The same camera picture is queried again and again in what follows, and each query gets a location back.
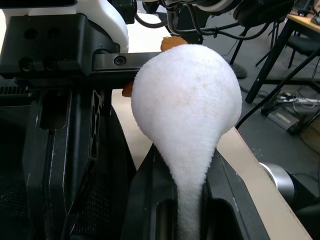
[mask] fuzzy white fabric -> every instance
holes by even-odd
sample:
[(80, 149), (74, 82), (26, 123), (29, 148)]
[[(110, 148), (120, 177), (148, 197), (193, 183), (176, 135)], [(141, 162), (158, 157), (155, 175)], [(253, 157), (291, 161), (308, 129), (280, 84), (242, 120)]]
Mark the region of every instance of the fuzzy white fabric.
[(241, 114), (233, 70), (205, 46), (174, 47), (140, 69), (131, 107), (176, 183), (178, 239), (199, 240), (203, 183), (220, 137)]

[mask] gray floor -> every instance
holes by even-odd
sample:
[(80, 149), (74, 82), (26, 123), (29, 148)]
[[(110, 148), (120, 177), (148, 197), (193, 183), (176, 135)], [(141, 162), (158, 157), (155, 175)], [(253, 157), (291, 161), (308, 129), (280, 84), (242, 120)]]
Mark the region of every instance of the gray floor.
[[(145, 12), (140, 2), (138, 2), (138, 9), (140, 9), (141, 12)], [(218, 17), (210, 18), (207, 22), (207, 26), (223, 26), (234, 22), (235, 20), (233, 19), (232, 14), (227, 13)], [(281, 32), (284, 24), (285, 23), (282, 23), (280, 25), (279, 32)], [(248, 32), (247, 36), (257, 33), (261, 28), (261, 26), (252, 28)], [(234, 35), (239, 35), (243, 29), (243, 27), (239, 26), (227, 31)], [(236, 57), (235, 62), (245, 67), (248, 72), (247, 78), (239, 81), (239, 84), (246, 89), (250, 89), (263, 66), (264, 62), (262, 62), (258, 67), (255, 67), (255, 64), (270, 49), (271, 37), (268, 37), (268, 33), (271, 29), (272, 26), (269, 26), (269, 29), (267, 29), (267, 31), (265, 31), (265, 33), (260, 37), (244, 41)], [(216, 38), (213, 36), (206, 36), (203, 44), (224, 56), (226, 60), (230, 60), (236, 47), (234, 46), (229, 54), (228, 52), (235, 42), (235, 39), (224, 35), (218, 35)], [(306, 58), (305, 56), (297, 53), (293, 61), (293, 67), (288, 69), (291, 54), (292, 50), (289, 47), (282, 51), (270, 73), (270, 76), (285, 77), (292, 71), (292, 69), (294, 69), (294, 66), (299, 65)], [(314, 59), (314, 61), (307, 65), (296, 76), (311, 78), (314, 68), (317, 65), (317, 61), (318, 59)], [(320, 68), (318, 69), (315, 78), (320, 78)], [(270, 92), (274, 87), (274, 85), (264, 85), (262, 90)], [(283, 90), (292, 92), (297, 90), (299, 87), (300, 86), (287, 85)], [(303, 89), (303, 94), (308, 97), (320, 99), (320, 95), (309, 87), (305, 87)], [(247, 104), (244, 101), (246, 95), (247, 94), (245, 92), (242, 93), (242, 116), (254, 107), (253, 104)], [(318, 178), (317, 175), (320, 156), (310, 150), (299, 137), (289, 135), (283, 128), (272, 122), (270, 119), (262, 116), (260, 112), (256, 112), (245, 123), (243, 123), (239, 131), (253, 154), (260, 162), (278, 164), (291, 173), (304, 173), (315, 179)], [(297, 175), (297, 177), (311, 192), (313, 192), (313, 194), (318, 196), (320, 195), (317, 181), (311, 177), (301, 174)]]

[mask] white robot part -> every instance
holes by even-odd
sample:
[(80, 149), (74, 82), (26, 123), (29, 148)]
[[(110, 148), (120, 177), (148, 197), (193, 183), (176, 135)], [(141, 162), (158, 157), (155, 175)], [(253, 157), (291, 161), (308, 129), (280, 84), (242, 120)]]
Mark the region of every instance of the white robot part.
[(126, 23), (107, 0), (78, 0), (77, 4), (68, 7), (3, 9), (3, 13), (7, 23), (12, 16), (84, 14), (89, 20), (103, 28), (113, 42), (120, 45), (121, 53), (127, 53), (129, 50)]

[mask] metal cylinder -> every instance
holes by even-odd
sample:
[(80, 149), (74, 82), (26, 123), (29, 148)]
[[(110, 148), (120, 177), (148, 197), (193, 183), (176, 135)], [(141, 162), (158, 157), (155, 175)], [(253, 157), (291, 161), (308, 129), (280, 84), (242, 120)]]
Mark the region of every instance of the metal cylinder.
[(263, 167), (280, 194), (290, 205), (295, 197), (295, 186), (290, 175), (279, 165), (261, 162), (260, 165)]

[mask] orange plush foot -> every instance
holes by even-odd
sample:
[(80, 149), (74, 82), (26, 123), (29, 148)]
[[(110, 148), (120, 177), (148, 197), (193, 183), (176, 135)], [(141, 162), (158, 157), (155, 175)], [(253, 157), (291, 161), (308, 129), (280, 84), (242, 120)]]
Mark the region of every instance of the orange plush foot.
[[(161, 51), (165, 52), (169, 49), (172, 49), (182, 44), (188, 44), (188, 42), (180, 36), (165, 37), (161, 43)], [(131, 98), (133, 85), (134, 85), (134, 82), (128, 83), (122, 90), (122, 96)]]

